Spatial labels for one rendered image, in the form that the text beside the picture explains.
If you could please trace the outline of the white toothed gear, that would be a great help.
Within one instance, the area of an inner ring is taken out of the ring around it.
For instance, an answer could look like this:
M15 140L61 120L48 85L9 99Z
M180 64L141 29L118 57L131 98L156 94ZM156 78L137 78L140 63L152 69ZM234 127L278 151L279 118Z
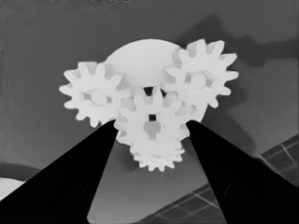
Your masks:
M230 95L225 83L237 79L239 73L228 67L236 60L235 53L224 53L225 42L207 43L199 39L189 48L179 48L175 53L177 65L166 66L164 71L175 79L167 83L167 91L175 91L187 105L219 105L219 95Z
M89 118L93 128L116 119L121 101L131 96L128 90L118 89L123 75L107 78L107 72L105 63L79 62L76 69L64 72L68 83L59 87L70 97L64 107L78 111L76 120Z
M157 141L133 143L130 153L139 168L147 168L150 172L164 172L167 168L175 169L176 162L182 162L186 152L182 144L167 144Z
M149 98L139 92L133 98L133 106L118 109L120 118L115 128L121 144L131 146L134 153L158 157L181 150L180 142L190 134L186 123L191 117L174 93L163 96L158 89Z

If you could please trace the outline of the white round carrier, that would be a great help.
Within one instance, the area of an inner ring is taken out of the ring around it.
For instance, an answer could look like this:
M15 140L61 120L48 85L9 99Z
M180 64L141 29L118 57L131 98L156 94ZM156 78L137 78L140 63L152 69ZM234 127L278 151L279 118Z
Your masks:
M130 97L121 101L121 105L134 108L135 95L143 92L147 97L152 98L153 93L158 89L162 91L163 96L172 92L178 97L175 91L165 89L165 85L173 83L175 79L169 76L164 68L178 64L174 53L179 48L179 45L161 39L142 39L127 43L107 56L104 61L108 70L107 78L122 74L123 79L119 84L119 90L128 90L131 93ZM208 105L187 105L181 102L184 111L191 117L189 121L202 121Z

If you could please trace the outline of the large thick white disc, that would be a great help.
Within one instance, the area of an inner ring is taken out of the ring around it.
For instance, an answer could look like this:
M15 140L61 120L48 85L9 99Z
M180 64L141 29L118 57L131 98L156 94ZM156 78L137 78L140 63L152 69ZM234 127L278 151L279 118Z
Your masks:
M0 177L0 202L22 184L24 184L24 181Z

